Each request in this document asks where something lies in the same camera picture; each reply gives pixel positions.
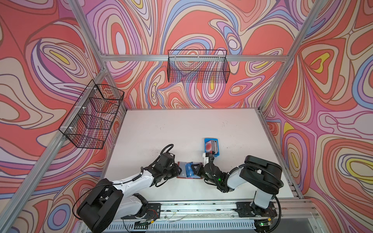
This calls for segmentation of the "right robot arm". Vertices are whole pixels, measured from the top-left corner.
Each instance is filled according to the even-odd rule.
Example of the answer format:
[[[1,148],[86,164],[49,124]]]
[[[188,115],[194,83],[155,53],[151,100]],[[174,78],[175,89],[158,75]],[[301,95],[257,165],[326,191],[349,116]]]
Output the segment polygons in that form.
[[[242,184],[249,183],[257,188],[252,202],[238,202],[235,211],[239,217],[276,217],[278,213],[272,200],[277,198],[284,186],[281,180],[282,167],[276,163],[248,155],[243,164],[230,172],[222,172],[214,164],[215,156],[204,153],[204,162],[192,165],[193,173],[220,192],[234,191]]]

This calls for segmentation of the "blue plastic card tray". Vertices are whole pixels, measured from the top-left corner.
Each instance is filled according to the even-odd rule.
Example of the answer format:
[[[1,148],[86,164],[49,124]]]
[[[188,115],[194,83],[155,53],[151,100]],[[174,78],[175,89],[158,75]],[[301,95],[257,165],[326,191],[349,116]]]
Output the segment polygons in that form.
[[[217,138],[205,138],[205,153],[210,153],[215,157],[220,155],[219,141]]]

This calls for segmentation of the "blue credit card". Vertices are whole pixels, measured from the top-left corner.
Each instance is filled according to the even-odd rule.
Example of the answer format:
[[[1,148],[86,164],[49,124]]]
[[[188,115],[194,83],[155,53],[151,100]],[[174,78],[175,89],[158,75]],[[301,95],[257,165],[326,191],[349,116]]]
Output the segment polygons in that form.
[[[195,163],[186,163],[185,165],[185,172],[186,172],[186,177],[188,179],[197,179],[198,176],[196,175],[196,168],[198,167],[197,164]]]

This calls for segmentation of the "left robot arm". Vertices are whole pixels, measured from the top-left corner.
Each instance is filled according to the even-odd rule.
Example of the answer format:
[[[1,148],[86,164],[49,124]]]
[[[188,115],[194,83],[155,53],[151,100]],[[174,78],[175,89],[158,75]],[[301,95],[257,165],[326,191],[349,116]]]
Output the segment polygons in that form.
[[[111,182],[100,180],[73,205],[72,214],[93,233],[103,232],[114,220],[134,216],[141,218],[149,211],[148,201],[139,193],[150,187],[161,187],[180,175],[181,168],[171,153],[173,144],[164,147],[158,157],[140,173]]]

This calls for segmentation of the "red leather card holder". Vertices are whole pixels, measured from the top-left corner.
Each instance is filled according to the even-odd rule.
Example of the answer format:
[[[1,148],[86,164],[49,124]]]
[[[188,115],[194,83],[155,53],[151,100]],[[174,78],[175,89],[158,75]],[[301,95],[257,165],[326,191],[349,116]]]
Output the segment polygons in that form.
[[[198,170],[202,163],[197,162],[178,162],[178,166],[181,169],[180,174],[177,176],[178,179],[202,179],[198,175]]]

